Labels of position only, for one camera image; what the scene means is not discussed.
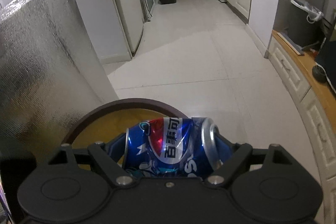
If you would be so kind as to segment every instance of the drawer handle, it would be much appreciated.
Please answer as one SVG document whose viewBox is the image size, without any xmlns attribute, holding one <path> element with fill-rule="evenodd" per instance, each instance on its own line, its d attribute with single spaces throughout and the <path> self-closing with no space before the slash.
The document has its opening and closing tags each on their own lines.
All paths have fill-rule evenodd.
<svg viewBox="0 0 336 224">
<path fill-rule="evenodd" d="M 320 127 L 321 127 L 321 126 L 322 126 L 322 125 L 321 125 L 321 123 L 319 122 L 319 123 L 317 124 L 317 126 L 316 126 L 317 134 L 319 135 L 321 142 L 326 143 L 327 140 L 324 139 L 324 138 L 322 137 L 322 133 L 321 133 L 321 130 L 320 130 Z"/>
<path fill-rule="evenodd" d="M 291 69 L 285 66 L 285 61 L 283 59 L 281 59 L 280 62 L 281 62 L 281 65 L 285 68 L 285 70 L 291 71 Z"/>
</svg>

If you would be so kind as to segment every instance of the pepsi can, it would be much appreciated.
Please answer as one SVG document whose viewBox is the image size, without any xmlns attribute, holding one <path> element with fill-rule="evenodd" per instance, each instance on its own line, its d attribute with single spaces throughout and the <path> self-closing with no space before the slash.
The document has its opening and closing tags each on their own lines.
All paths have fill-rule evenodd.
<svg viewBox="0 0 336 224">
<path fill-rule="evenodd" d="M 123 168 L 135 177 L 205 178 L 222 164 L 215 143 L 217 130 L 210 118 L 141 122 L 126 132 Z"/>
</svg>

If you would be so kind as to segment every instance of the can lid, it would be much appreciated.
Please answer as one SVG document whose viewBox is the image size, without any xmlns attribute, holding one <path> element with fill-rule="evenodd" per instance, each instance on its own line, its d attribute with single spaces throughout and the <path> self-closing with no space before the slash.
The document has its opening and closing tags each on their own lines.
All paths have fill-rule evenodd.
<svg viewBox="0 0 336 224">
<path fill-rule="evenodd" d="M 201 129 L 202 145 L 213 170 L 217 170 L 221 166 L 215 142 L 216 132 L 219 132 L 219 130 L 214 121 L 210 118 L 205 118 Z"/>
</svg>

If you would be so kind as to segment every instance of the wooden countertop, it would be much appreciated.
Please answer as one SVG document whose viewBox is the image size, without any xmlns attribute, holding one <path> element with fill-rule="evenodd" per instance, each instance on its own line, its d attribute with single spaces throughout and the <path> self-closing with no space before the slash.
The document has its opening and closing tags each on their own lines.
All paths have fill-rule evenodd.
<svg viewBox="0 0 336 224">
<path fill-rule="evenodd" d="M 299 67 L 303 75 L 307 78 L 322 107 L 324 108 L 334 133 L 336 134 L 336 97 L 329 84 L 321 84 L 313 77 L 311 69 L 316 65 L 313 54 L 311 52 L 305 52 L 303 56 L 299 56 L 286 44 L 286 42 L 275 30 L 272 31 L 272 35 L 281 44 L 295 64 Z"/>
</svg>

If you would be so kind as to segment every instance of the hallway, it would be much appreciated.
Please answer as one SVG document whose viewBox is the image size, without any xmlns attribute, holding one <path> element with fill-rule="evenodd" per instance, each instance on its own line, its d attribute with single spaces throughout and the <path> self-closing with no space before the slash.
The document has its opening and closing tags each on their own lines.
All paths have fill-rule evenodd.
<svg viewBox="0 0 336 224">
<path fill-rule="evenodd" d="M 150 98 L 210 117 L 231 142 L 279 143 L 319 180 L 293 100 L 226 4 L 156 5 L 135 58 L 104 69 L 120 99 Z"/>
</svg>

